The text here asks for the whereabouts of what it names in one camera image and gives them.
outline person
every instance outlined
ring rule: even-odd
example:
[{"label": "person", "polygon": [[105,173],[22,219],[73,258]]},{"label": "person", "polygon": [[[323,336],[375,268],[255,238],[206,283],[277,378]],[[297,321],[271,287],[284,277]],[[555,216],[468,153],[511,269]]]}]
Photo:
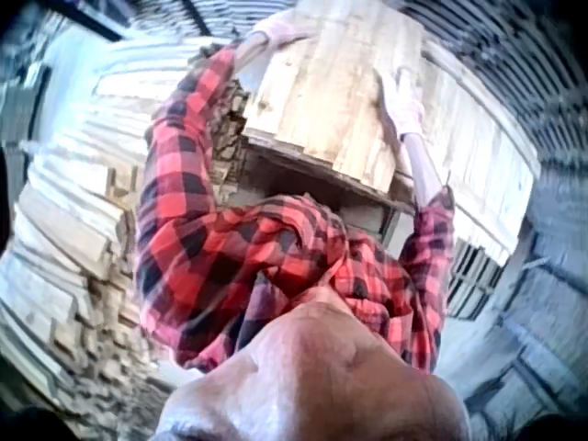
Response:
[{"label": "person", "polygon": [[462,402],[431,374],[454,203],[410,87],[381,73],[384,124],[405,144],[420,206],[399,261],[311,198],[215,206],[207,121],[255,54],[299,37],[285,15],[261,21],[189,73],[147,130],[141,324],[206,372],[170,396],[153,439],[468,439]]}]

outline hand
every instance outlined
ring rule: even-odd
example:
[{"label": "hand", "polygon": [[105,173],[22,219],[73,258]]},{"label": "hand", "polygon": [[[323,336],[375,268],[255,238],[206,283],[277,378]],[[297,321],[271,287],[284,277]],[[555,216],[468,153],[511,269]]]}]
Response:
[{"label": "hand", "polygon": [[306,39],[311,33],[308,30],[297,29],[292,24],[292,9],[278,12],[257,23],[250,34],[263,32],[267,36],[268,49],[274,50],[292,41]]},{"label": "hand", "polygon": [[394,123],[398,139],[407,133],[423,136],[424,108],[413,86],[411,72],[406,68],[398,71],[398,81],[389,73],[379,73],[384,107]]}]

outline red plaid shirt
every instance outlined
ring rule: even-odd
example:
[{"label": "red plaid shirt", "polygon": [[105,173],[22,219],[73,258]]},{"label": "red plaid shirt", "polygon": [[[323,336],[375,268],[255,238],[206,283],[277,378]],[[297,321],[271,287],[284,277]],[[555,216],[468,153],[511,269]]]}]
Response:
[{"label": "red plaid shirt", "polygon": [[453,258],[450,190],[415,217],[400,261],[309,198],[218,210],[207,119],[234,53],[228,46],[189,73],[148,130],[136,270],[142,325],[180,365],[210,371],[290,311],[302,291],[327,281],[406,363],[430,372]]}]

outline work glove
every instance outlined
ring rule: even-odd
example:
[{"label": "work glove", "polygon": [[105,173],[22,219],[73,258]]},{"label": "work glove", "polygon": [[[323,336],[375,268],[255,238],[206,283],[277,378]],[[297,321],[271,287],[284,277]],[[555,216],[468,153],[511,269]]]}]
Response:
[{"label": "work glove", "polygon": [[249,35],[262,32],[267,36],[267,48],[279,49],[292,41],[306,39],[311,35],[308,29],[299,29],[292,24],[293,10],[278,12],[258,22]]},{"label": "work glove", "polygon": [[413,76],[407,68],[401,68],[396,77],[378,72],[384,108],[390,117],[399,141],[407,133],[423,136],[424,108],[418,90],[413,86]]}]

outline man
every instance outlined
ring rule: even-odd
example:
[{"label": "man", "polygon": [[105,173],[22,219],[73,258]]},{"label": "man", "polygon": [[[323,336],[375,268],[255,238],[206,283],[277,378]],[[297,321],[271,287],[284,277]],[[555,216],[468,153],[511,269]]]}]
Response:
[{"label": "man", "polygon": [[424,151],[410,89],[382,75],[422,207],[400,262],[310,198],[215,208],[207,119],[253,54],[299,36],[284,16],[260,22],[180,82],[148,130],[141,321],[180,365],[208,372],[174,392],[155,438],[467,439],[461,402],[430,375],[453,200]]}]

